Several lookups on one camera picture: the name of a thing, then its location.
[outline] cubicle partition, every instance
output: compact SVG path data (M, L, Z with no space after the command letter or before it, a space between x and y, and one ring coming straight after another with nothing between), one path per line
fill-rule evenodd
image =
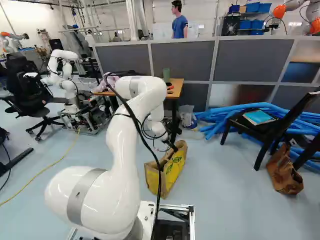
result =
M291 108L318 87L320 40L317 37L221 36L97 43L101 73L135 70L184 78L179 104L195 111L269 102ZM308 111L320 113L320 101Z

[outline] floor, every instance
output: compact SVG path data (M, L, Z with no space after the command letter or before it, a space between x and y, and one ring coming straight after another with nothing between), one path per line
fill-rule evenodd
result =
M62 105L50 103L48 107L54 116ZM11 133L10 141L5 143L10 155L14 157L28 147L33 147L34 152L14 167L8 184L0 192L0 202L57 161L76 137L76 133L57 127L53 135L38 143L25 129L39 120L15 119L15 114L4 113L5 108L6 103L0 101L0 126ZM172 192L161 203L195 205L197 240L320 239L320 175L301 169L304 190L296 197L287 197L274 191L264 165L258 172L253 170L259 146L251 141L231 133L221 146L220 137L207 142L199 132L191 131L184 131L181 138L188 144L187 162ZM152 156L141 142L137 148L141 199L155 201L144 178L144 163L151 161ZM0 160L7 161L3 149ZM105 131L96 136L81 135L62 162L0 207L0 239L66 239L70 226L46 207L44 191L49 180L69 166L109 169L112 156L105 145ZM0 179L0 185L5 179L6 176Z

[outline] gray joint band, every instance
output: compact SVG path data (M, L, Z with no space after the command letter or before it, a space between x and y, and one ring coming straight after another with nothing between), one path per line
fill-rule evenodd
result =
M66 214L70 222L82 226L81 209L89 188L94 181L105 172L105 169L95 168L88 171L74 186L66 206Z

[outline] blue storage bin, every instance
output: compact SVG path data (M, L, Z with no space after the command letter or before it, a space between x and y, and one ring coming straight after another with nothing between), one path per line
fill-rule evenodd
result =
M260 3L258 12L259 13L264 13L264 14L265 13L269 13L271 4L272 3Z
M252 30L250 35L263 35L264 32L262 30Z
M263 26L264 26L263 20L253 20L252 21L252 28L253 29L262 29Z
M251 29L252 21L250 20L241 20L239 29Z
M246 13L256 13L259 11L260 2L248 3L246 4Z
M229 7L229 13L238 13L240 10L240 5L232 5Z

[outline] book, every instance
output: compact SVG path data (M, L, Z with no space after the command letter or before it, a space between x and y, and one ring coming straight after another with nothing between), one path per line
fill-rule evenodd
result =
M255 126L270 123L276 120L262 110L246 112L242 116Z

